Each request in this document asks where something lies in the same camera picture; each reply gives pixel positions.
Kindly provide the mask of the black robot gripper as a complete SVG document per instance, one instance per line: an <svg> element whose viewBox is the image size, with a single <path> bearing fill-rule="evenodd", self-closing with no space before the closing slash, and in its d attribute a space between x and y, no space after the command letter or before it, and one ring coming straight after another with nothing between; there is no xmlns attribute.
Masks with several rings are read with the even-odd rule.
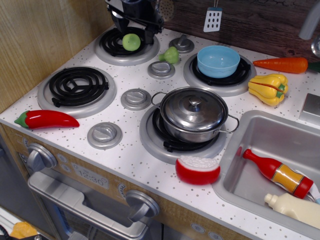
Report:
<svg viewBox="0 0 320 240"><path fill-rule="evenodd" d="M130 21L145 26L144 41L154 42L154 36L161 33L164 20L153 7L152 0L106 0L107 9L116 28L125 33Z"/></svg>

